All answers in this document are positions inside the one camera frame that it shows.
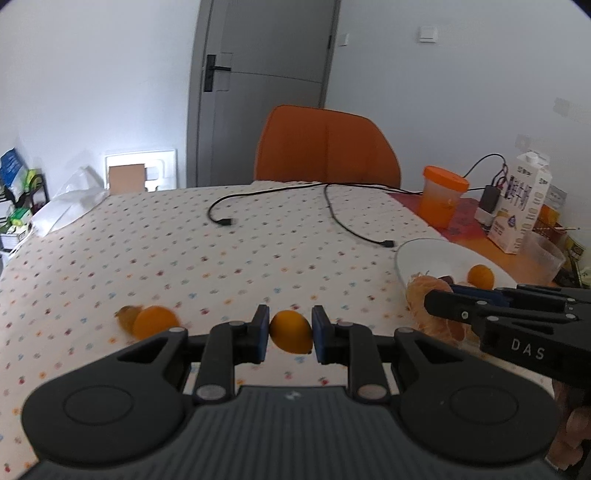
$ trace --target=white tablecloth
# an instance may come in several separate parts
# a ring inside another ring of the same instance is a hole
[[[280,185],[109,197],[20,250],[0,280],[0,478],[15,478],[36,461],[20,423],[27,395],[134,342],[113,317],[124,305],[169,307],[191,334],[248,321],[260,303],[271,315],[294,309],[308,319],[322,304],[331,319],[381,335],[413,323],[394,250],[337,226],[321,187],[228,200],[214,215],[233,217],[236,225],[207,220],[218,197],[272,186]],[[385,193],[340,186],[329,192],[338,218],[370,238],[398,244],[441,238]],[[346,369],[269,342],[264,364],[238,366],[236,383],[344,384]]]

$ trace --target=blue package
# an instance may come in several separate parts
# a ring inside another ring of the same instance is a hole
[[[27,168],[14,148],[0,158],[0,178],[17,202],[25,190]]]

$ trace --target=power adapter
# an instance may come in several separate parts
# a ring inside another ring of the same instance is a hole
[[[492,212],[495,211],[496,204],[499,202],[500,196],[501,190],[494,185],[487,185],[484,188],[484,192],[482,192],[482,197],[480,198],[480,203],[478,204],[478,208],[474,214],[474,218],[479,223],[487,227],[492,225],[492,222],[495,219]]]

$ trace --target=gray door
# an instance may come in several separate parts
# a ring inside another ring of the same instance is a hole
[[[209,13],[197,184],[250,183],[256,145],[273,108],[321,106],[335,0],[213,0]],[[231,71],[216,69],[206,85],[211,55],[217,67]]]

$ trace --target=plastic cup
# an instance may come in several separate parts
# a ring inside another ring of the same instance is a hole
[[[423,176],[425,187],[418,215],[433,227],[447,228],[456,213],[460,197],[468,190],[470,183],[454,172],[440,167],[425,167]]]
[[[520,283],[542,286],[552,282],[566,260],[556,245],[535,232],[525,234],[516,257]]]

